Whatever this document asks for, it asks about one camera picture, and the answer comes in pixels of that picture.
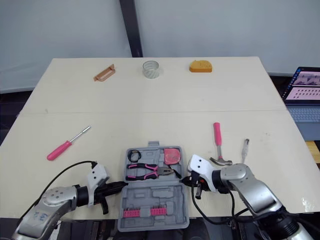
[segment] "pink hammer handle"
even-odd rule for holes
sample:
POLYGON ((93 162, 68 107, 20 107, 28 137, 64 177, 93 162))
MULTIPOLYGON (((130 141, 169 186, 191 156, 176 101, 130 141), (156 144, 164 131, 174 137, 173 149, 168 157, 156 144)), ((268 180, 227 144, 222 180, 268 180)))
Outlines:
POLYGON ((213 129, 214 129, 214 139, 215 139, 215 144, 217 146, 222 145, 222 139, 221 139, 221 132, 220 132, 220 123, 215 122, 213 124, 213 129))
POLYGON ((55 160, 60 154, 62 154, 71 145, 72 145, 71 142, 66 141, 64 144, 58 146, 48 156, 46 156, 46 159, 48 159, 49 161, 55 160))

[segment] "yellow sponge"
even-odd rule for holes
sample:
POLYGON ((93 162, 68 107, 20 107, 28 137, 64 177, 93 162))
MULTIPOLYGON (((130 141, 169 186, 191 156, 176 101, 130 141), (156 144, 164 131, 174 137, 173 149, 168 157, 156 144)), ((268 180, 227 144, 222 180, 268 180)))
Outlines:
POLYGON ((189 70, 192 73, 211 73, 212 65, 206 60, 193 61, 189 67, 189 70))

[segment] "laptop screen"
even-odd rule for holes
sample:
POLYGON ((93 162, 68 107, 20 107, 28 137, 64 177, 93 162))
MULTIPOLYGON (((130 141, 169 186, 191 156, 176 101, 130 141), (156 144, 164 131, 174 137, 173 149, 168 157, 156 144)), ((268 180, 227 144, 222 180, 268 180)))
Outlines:
POLYGON ((320 103, 320 68, 299 67, 282 95, 285 103, 320 103))

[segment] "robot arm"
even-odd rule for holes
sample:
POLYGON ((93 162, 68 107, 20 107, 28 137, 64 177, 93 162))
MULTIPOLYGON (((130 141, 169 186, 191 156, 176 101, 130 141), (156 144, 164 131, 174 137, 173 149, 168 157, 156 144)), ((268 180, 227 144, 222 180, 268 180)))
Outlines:
POLYGON ((198 199, 203 186, 205 191, 219 191, 227 194, 237 191, 253 217, 258 217, 258 225, 273 240, 312 240, 306 229, 290 217, 280 200, 268 186, 255 178, 250 168, 244 164, 235 164, 215 169, 202 157, 193 155, 188 164, 191 179, 187 185, 196 182, 198 199))
POLYGON ((46 191, 39 202, 23 217, 13 240, 47 240, 58 220, 76 207, 101 204, 103 214, 108 213, 106 196, 119 193, 127 183, 106 184, 108 175, 103 165, 97 164, 88 174, 87 186, 55 187, 46 191))

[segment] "pliers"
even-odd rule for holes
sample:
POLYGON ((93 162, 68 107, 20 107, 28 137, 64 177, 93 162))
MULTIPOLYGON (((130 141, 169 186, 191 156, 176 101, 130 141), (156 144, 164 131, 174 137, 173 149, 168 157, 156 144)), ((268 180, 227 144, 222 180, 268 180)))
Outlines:
POLYGON ((173 169, 168 167, 161 167, 156 164, 146 164, 146 163, 128 164, 126 168, 127 169, 149 169, 153 171, 143 176, 126 176, 125 179, 127 181, 157 179, 159 175, 169 175, 174 173, 173 169))

